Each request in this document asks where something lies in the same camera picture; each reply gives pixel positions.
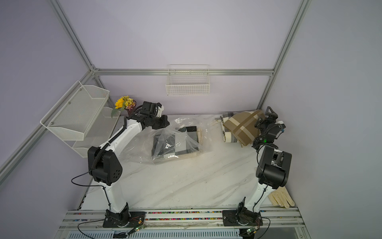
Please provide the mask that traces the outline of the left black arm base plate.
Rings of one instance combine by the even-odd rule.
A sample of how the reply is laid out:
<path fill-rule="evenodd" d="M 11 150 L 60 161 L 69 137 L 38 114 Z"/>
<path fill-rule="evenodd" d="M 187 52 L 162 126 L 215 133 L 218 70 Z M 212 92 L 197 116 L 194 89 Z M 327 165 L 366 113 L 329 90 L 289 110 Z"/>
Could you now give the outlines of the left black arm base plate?
<path fill-rule="evenodd" d="M 113 213 L 106 210 L 103 228 L 134 228 L 143 224 L 146 212 Z"/>

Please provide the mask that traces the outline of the cream plaid scarf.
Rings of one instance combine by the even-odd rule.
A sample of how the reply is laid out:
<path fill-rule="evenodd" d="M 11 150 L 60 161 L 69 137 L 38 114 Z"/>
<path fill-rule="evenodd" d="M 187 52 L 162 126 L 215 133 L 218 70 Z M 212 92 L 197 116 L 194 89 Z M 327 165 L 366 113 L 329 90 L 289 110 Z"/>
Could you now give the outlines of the cream plaid scarf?
<path fill-rule="evenodd" d="M 223 112 L 219 118 L 216 118 L 222 129 L 223 141 L 225 143 L 238 143 L 238 139 L 223 125 L 229 118 L 234 116 L 236 112 Z"/>

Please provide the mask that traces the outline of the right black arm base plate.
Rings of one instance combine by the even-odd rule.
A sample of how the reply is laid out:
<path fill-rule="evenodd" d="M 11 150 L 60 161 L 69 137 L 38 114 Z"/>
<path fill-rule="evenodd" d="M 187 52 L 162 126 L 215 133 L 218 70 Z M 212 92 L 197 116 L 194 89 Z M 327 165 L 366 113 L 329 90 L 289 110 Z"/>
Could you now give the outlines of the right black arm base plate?
<path fill-rule="evenodd" d="M 258 213 L 250 210 L 236 212 L 235 210 L 223 210 L 222 220 L 224 226 L 262 226 L 263 220 Z"/>

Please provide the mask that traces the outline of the tan plaid scarf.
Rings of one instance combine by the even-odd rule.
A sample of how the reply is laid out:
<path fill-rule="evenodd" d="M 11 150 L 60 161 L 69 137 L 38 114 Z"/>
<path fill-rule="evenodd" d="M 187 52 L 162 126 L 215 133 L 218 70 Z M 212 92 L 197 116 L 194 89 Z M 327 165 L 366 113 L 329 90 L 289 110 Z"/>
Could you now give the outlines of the tan plaid scarf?
<path fill-rule="evenodd" d="M 223 126 L 241 143 L 242 146 L 252 144 L 260 135 L 256 124 L 265 119 L 262 110 L 244 111 L 229 117 Z"/>

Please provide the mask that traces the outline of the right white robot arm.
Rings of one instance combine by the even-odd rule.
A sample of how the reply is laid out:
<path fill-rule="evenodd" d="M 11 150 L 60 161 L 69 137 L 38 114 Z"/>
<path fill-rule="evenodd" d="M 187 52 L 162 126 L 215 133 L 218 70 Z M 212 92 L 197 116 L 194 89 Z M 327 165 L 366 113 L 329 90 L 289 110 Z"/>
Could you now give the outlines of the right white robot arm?
<path fill-rule="evenodd" d="M 292 154 L 280 150 L 275 144 L 275 140 L 285 132 L 286 128 L 278 117 L 271 107 L 267 107 L 265 118 L 256 124 L 260 135 L 254 139 L 252 148 L 256 150 L 258 183 L 251 198 L 252 212 L 255 214 L 260 212 L 260 207 L 268 195 L 284 187 L 289 178 Z"/>

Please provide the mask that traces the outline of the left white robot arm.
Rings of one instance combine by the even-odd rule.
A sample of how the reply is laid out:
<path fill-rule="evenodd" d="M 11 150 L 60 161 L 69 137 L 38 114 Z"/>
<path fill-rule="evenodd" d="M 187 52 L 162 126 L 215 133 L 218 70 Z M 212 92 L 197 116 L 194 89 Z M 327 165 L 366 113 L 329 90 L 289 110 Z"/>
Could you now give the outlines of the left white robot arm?
<path fill-rule="evenodd" d="M 163 111 L 164 106 L 160 103 L 143 102 L 123 119 L 122 127 L 111 138 L 100 146 L 88 149 L 88 174 L 103 188 L 110 213 L 121 214 L 128 210 L 117 184 L 123 171 L 119 161 L 123 149 L 145 128 L 162 129 L 169 126 L 168 117 Z"/>

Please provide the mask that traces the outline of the clear plastic vacuum bag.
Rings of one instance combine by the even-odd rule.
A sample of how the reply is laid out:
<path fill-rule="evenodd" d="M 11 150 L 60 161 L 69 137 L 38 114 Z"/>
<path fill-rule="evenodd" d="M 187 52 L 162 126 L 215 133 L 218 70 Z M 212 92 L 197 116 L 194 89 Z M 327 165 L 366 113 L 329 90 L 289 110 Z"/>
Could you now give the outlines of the clear plastic vacuum bag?
<path fill-rule="evenodd" d="M 180 116 L 163 129 L 145 129 L 123 149 L 120 161 L 163 164 L 189 159 L 211 151 L 212 119 Z"/>

